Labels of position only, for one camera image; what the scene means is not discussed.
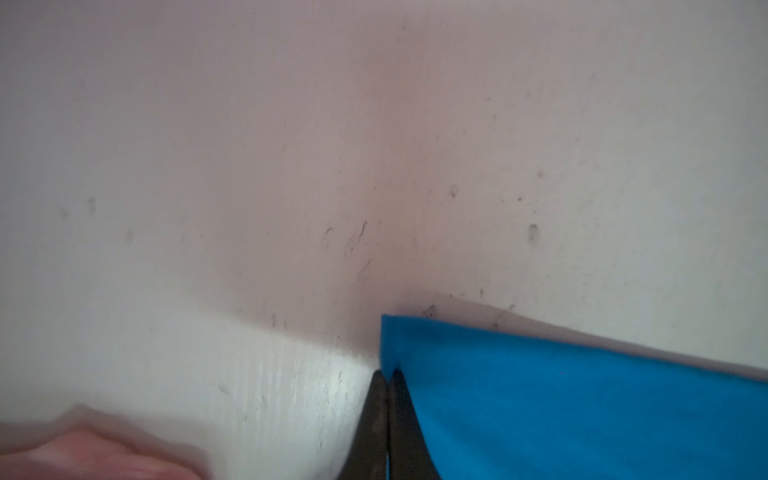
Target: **folded blue fabric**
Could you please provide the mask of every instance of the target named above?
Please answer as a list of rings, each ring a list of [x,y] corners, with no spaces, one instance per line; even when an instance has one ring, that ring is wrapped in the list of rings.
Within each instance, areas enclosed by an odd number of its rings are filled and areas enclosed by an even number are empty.
[[[768,478],[768,384],[600,349],[384,316],[443,480]]]

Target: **white surface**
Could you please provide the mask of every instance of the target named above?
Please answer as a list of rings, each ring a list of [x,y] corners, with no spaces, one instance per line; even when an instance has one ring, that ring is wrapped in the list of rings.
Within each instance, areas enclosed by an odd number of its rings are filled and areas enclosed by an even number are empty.
[[[85,402],[217,478],[331,478],[379,314],[432,294],[768,367],[767,25],[4,2],[0,419]]]

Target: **blue fabric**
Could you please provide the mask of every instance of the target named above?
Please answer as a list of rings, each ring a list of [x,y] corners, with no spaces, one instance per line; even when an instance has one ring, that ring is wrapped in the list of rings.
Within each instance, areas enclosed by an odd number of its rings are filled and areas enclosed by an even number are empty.
[[[443,480],[768,478],[768,384],[399,316],[406,377]]]

